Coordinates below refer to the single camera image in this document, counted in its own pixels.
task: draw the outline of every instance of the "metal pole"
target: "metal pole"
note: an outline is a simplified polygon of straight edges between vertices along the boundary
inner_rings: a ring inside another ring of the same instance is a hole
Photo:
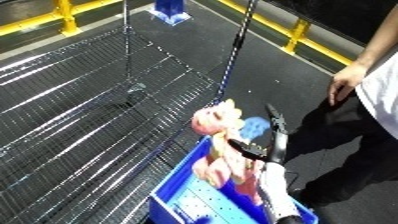
[[[242,25],[240,27],[239,32],[236,34],[236,37],[235,37],[235,40],[233,43],[233,49],[230,54],[227,67],[224,71],[224,76],[221,80],[221,84],[217,91],[216,97],[212,102],[213,105],[220,103],[221,98],[225,94],[225,89],[228,85],[228,81],[231,76],[232,69],[234,68],[236,58],[238,57],[239,50],[242,47],[243,42],[245,40],[245,35],[247,33],[247,29],[249,28],[251,18],[253,17],[254,10],[256,9],[257,3],[258,3],[258,0],[250,0],[247,5]]]

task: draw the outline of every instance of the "human hand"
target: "human hand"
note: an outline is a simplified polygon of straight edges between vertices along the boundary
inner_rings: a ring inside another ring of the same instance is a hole
[[[329,104],[334,106],[344,100],[362,82],[366,72],[364,66],[354,62],[336,73],[328,88]]]

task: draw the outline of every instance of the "human arm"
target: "human arm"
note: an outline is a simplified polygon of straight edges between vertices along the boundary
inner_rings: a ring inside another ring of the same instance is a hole
[[[362,82],[368,70],[397,43],[398,5],[389,12],[357,59],[334,75],[328,88],[330,105],[344,100]]]

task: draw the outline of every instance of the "white shirt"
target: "white shirt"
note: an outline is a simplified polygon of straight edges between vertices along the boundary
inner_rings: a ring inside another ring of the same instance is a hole
[[[395,48],[365,77],[356,92],[369,113],[398,139],[398,51]]]

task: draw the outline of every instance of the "plush toy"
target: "plush toy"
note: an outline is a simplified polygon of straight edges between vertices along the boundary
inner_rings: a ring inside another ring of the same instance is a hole
[[[243,157],[227,141],[236,139],[250,143],[269,128],[269,123],[260,117],[243,121],[241,115],[242,111],[235,108],[231,99],[194,114],[191,123],[193,130],[198,134],[210,135],[212,147],[208,155],[193,164],[192,170],[199,179],[215,188],[221,188],[231,178],[237,192],[248,195],[258,205],[262,201],[257,194],[255,174],[260,172],[264,164]]]

